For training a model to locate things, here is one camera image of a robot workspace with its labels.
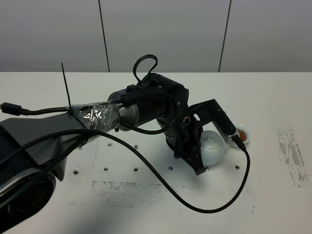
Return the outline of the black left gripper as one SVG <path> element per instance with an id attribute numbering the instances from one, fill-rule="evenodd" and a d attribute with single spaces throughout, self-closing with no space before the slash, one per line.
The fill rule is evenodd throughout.
<path id="1" fill-rule="evenodd" d="M 205 172 L 200 150 L 202 127 L 191 113 L 185 116 L 183 123 L 185 128 L 175 140 L 174 158 L 182 158 L 198 176 Z"/>

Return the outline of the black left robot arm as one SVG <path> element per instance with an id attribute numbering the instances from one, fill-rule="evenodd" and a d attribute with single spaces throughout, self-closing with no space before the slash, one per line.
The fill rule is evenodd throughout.
<path id="1" fill-rule="evenodd" d="M 142 133 L 151 120 L 160 125 L 176 158 L 199 175 L 205 171 L 200 152 L 202 126 L 189 91 L 182 84 L 149 73 L 135 85 L 113 92 L 106 102 L 28 111 L 4 103 L 12 117 L 0 123 L 0 222 L 17 224 L 39 212 L 63 180 L 68 155 L 111 130 Z"/>

